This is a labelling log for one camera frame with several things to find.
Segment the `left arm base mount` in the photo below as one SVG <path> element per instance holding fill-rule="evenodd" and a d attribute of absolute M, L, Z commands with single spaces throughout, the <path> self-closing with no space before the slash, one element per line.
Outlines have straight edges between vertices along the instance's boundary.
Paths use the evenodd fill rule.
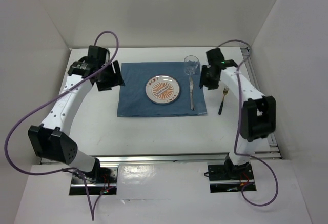
<path fill-rule="evenodd" d="M 70 172 L 73 172 L 69 190 L 70 196 L 86 196 L 86 188 L 92 196 L 117 194 L 118 166 L 99 165 L 99 171 L 96 173 L 95 178 L 90 178 L 89 173 L 84 173 L 82 178 L 76 170 L 70 170 Z"/>

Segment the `dark handled knife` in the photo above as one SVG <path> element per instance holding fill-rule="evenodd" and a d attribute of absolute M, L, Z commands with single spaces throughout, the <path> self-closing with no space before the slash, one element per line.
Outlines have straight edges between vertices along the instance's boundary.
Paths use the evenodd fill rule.
<path fill-rule="evenodd" d="M 191 76 L 189 76 L 189 85 L 190 85 L 190 108 L 191 108 L 191 110 L 195 110 L 194 100 L 193 100 L 194 83 L 193 83 L 193 79 Z"/>

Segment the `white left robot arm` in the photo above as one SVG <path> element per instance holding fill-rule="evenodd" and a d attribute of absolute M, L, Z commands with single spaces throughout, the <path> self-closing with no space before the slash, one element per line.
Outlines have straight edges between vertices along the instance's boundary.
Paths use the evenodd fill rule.
<path fill-rule="evenodd" d="M 125 84 L 118 61 L 110 62 L 109 57 L 108 49 L 89 46 L 87 56 L 70 66 L 62 97 L 39 126 L 28 130 L 36 156 L 77 168 L 89 182 L 98 181 L 105 170 L 97 158 L 81 152 L 69 135 L 74 118 L 94 85 L 99 91 L 107 91 Z"/>

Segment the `aluminium right side rail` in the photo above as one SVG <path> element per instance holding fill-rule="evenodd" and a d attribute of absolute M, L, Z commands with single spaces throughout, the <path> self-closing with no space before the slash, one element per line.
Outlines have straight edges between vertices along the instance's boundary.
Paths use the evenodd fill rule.
<path fill-rule="evenodd" d="M 245 60 L 244 65 L 247 70 L 250 82 L 259 91 L 261 91 L 262 93 L 265 93 L 262 90 L 262 88 L 260 88 L 259 81 L 256 76 L 255 69 L 254 69 L 254 66 L 253 66 L 253 63 L 251 60 L 250 49 L 248 47 L 246 47 L 246 48 L 242 47 L 242 48 L 240 48 L 240 50 L 241 50 L 242 57 Z M 281 157 L 280 150 L 277 145 L 277 141 L 276 141 L 274 134 L 270 134 L 268 136 L 268 138 L 266 139 L 266 142 L 264 143 L 264 145 L 258 147 L 258 150 L 256 151 L 256 154 L 264 154 L 264 153 L 272 154 L 272 156 L 260 156 L 261 158 L 269 158 L 269 157 L 280 158 Z"/>

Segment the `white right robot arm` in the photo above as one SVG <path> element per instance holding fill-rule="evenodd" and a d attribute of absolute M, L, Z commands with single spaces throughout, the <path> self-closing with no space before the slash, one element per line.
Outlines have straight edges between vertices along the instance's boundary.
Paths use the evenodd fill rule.
<path fill-rule="evenodd" d="M 241 73 L 241 64 L 226 60 L 220 48 L 206 52 L 208 64 L 201 68 L 199 87 L 218 89 L 225 84 L 239 101 L 237 135 L 234 148 L 228 154 L 224 174 L 234 179 L 241 173 L 241 166 L 247 164 L 256 147 L 276 129 L 276 100 L 257 90 Z"/>

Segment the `clear plastic cup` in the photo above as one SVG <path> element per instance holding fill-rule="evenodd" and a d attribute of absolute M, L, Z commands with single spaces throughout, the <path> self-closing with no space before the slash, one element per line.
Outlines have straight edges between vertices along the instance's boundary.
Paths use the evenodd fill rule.
<path fill-rule="evenodd" d="M 199 65 L 198 57 L 188 55 L 184 58 L 184 72 L 187 75 L 194 75 Z"/>

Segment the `orange patterned plate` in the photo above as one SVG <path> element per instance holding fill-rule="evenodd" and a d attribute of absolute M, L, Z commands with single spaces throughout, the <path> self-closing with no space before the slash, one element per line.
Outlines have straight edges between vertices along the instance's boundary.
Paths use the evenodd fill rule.
<path fill-rule="evenodd" d="M 157 105 L 168 105 L 178 100 L 181 87 L 175 78 L 157 75 L 147 81 L 145 93 L 151 102 Z"/>

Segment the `blue cloth placemat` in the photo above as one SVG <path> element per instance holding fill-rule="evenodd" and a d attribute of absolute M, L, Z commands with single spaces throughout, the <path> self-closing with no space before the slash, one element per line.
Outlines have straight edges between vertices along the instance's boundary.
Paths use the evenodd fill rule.
<path fill-rule="evenodd" d="M 190 108 L 189 76 L 185 74 L 183 62 L 123 63 L 121 72 L 125 85 L 121 86 L 119 92 L 118 117 L 179 117 L 207 114 L 203 89 L 198 86 L 199 68 L 192 75 L 194 110 Z M 170 104 L 156 104 L 146 95 L 147 82 L 159 75 L 170 76 L 180 85 L 177 100 Z"/>

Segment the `aluminium front rail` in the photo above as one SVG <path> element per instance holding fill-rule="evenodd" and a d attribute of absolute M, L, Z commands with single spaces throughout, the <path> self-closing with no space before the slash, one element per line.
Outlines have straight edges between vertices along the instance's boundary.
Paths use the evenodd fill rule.
<path fill-rule="evenodd" d="M 187 162 L 187 161 L 213 161 L 225 160 L 226 153 L 198 153 L 198 154 L 167 154 L 167 155 L 126 155 L 126 156 L 100 156 L 98 159 L 102 163 L 132 163 L 132 162 Z M 277 145 L 270 145 L 267 152 L 256 153 L 260 159 L 281 159 L 281 154 Z M 40 164 L 56 164 L 49 159 L 41 159 Z"/>

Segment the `aluminium rail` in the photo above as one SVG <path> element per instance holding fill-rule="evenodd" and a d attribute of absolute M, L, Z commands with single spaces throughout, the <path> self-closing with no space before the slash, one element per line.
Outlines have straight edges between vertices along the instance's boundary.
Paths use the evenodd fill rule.
<path fill-rule="evenodd" d="M 248 47 L 246 47 L 246 48 L 242 47 L 242 48 L 240 48 L 240 50 L 241 50 L 242 57 L 245 60 L 244 65 L 247 70 L 250 82 L 259 91 L 261 91 L 262 93 L 265 93 L 262 90 L 262 88 L 260 88 L 259 81 L 256 76 L 255 69 L 254 69 L 254 66 L 253 66 L 253 63 L 251 60 L 250 49 Z M 269 157 L 280 158 L 281 157 L 280 150 L 277 145 L 277 141 L 276 141 L 274 134 L 270 134 L 268 136 L 268 138 L 266 139 L 266 142 L 264 143 L 264 145 L 258 147 L 258 150 L 256 151 L 256 154 L 264 154 L 264 153 L 272 154 L 272 156 L 260 156 L 261 158 L 269 158 Z"/>
<path fill-rule="evenodd" d="M 98 159 L 102 163 L 132 163 L 132 162 L 187 162 L 187 161 L 213 161 L 225 160 L 226 153 L 198 153 L 198 154 L 167 154 L 167 155 L 126 155 L 126 156 L 100 156 Z M 256 153 L 260 159 L 281 159 L 281 154 L 277 145 L 270 145 L 267 152 Z M 56 164 L 49 159 L 41 159 L 40 164 Z"/>

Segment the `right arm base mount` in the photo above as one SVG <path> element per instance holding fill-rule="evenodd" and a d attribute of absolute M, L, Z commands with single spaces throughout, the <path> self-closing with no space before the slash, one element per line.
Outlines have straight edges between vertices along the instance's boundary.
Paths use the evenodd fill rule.
<path fill-rule="evenodd" d="M 208 163 L 208 169 L 203 174 L 208 178 L 211 193 L 232 193 L 244 191 L 257 191 L 253 169 L 247 164 L 241 170 L 229 172 L 228 167 L 219 163 Z"/>

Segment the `gold fork dark handle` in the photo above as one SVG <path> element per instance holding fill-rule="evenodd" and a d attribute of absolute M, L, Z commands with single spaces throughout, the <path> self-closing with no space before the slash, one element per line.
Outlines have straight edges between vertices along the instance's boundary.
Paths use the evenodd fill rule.
<path fill-rule="evenodd" d="M 219 107 L 219 111 L 218 111 L 218 115 L 221 115 L 222 114 L 222 110 L 223 110 L 223 105 L 224 105 L 224 100 L 225 100 L 225 97 L 226 95 L 228 94 L 228 91 L 229 91 L 229 87 L 224 87 L 223 89 L 223 97 L 222 97 L 222 101 L 220 103 L 220 107 Z"/>

